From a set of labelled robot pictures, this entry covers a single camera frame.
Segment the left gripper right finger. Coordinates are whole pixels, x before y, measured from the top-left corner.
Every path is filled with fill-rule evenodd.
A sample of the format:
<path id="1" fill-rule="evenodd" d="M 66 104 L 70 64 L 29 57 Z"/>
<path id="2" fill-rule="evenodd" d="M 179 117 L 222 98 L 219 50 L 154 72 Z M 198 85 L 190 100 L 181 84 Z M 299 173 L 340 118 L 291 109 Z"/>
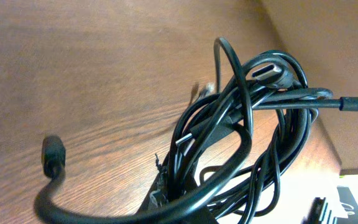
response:
<path id="1" fill-rule="evenodd" d="M 196 180 L 189 177 L 185 182 L 185 190 L 191 191 L 198 187 Z M 181 219 L 179 224 L 219 224 L 213 214 L 208 210 L 207 206 L 193 212 L 192 214 Z"/>

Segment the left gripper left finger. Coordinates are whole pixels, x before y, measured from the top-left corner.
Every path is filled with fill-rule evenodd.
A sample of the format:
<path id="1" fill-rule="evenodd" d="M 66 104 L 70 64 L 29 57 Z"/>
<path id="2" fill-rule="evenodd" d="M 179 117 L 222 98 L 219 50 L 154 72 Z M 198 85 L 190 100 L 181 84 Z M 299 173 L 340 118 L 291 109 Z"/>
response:
<path id="1" fill-rule="evenodd" d="M 155 166 L 158 173 L 138 211 L 135 213 L 136 215 L 147 211 L 160 210 L 162 207 L 169 204 L 167 197 L 168 160 L 169 154 L 165 156 L 163 162 L 159 162 L 158 156 L 155 154 Z"/>

